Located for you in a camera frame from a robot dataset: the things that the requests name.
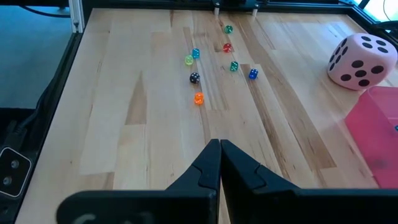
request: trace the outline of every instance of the black cable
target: black cable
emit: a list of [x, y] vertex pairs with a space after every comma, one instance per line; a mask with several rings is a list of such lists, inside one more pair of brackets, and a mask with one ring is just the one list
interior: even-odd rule
[[39, 111], [40, 111], [40, 109], [41, 109], [41, 105], [42, 105], [42, 102], [43, 102], [43, 98], [44, 98], [45, 94], [47, 93], [48, 88], [49, 88], [49, 87], [47, 86], [46, 89], [43, 91], [42, 95], [40, 96], [39, 100], [37, 101], [35, 111], [34, 111], [29, 117], [27, 117], [25, 120], [23, 120], [23, 122], [21, 122], [21, 123], [17, 126], [17, 128], [16, 128], [16, 130], [15, 130], [15, 133], [17, 133], [17, 134], [21, 133], [22, 130], [23, 130], [30, 122], [32, 122], [32, 121], [37, 117], [37, 114], [39, 113]]
[[23, 8], [25, 10], [28, 10], [29, 12], [39, 14], [41, 16], [49, 16], [49, 17], [56, 17], [56, 18], [70, 18], [70, 15], [61, 15], [61, 14], [51, 14], [51, 13], [46, 13], [46, 12], [40, 12], [35, 9], [31, 9], [27, 6], [19, 6], [19, 7]]
[[391, 21], [391, 19], [387, 16], [387, 13], [386, 13], [386, 0], [383, 1], [383, 12], [384, 12], [384, 15], [386, 15], [387, 19]]

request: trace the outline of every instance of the gray floor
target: gray floor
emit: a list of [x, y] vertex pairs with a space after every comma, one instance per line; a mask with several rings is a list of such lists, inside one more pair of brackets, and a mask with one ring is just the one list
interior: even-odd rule
[[[51, 13], [57, 8], [35, 7]], [[0, 6], [0, 108], [35, 108], [71, 35], [70, 19]]]

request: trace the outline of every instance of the orange die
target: orange die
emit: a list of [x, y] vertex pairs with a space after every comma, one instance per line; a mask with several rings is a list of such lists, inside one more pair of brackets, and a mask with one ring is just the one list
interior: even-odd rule
[[203, 104], [203, 100], [204, 100], [204, 96], [203, 93], [196, 93], [195, 94], [195, 98], [193, 99], [193, 101], [195, 102], [195, 104], [197, 105], [202, 105]]

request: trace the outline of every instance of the wood grain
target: wood grain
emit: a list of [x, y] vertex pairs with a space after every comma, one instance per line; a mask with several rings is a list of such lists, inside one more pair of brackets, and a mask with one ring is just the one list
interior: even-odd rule
[[[211, 138], [300, 187], [377, 187], [342, 121], [361, 92], [325, 70], [356, 32], [344, 15], [94, 9], [17, 223], [55, 223], [80, 190], [165, 189]], [[201, 57], [189, 67], [194, 47]], [[398, 70], [381, 85], [397, 86]], [[223, 195], [220, 223], [229, 223]]]

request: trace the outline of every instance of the red die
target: red die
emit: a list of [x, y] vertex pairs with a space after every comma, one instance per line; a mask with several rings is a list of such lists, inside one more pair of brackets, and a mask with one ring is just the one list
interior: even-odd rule
[[232, 51], [232, 45], [231, 44], [224, 44], [223, 50], [225, 53], [229, 53]]

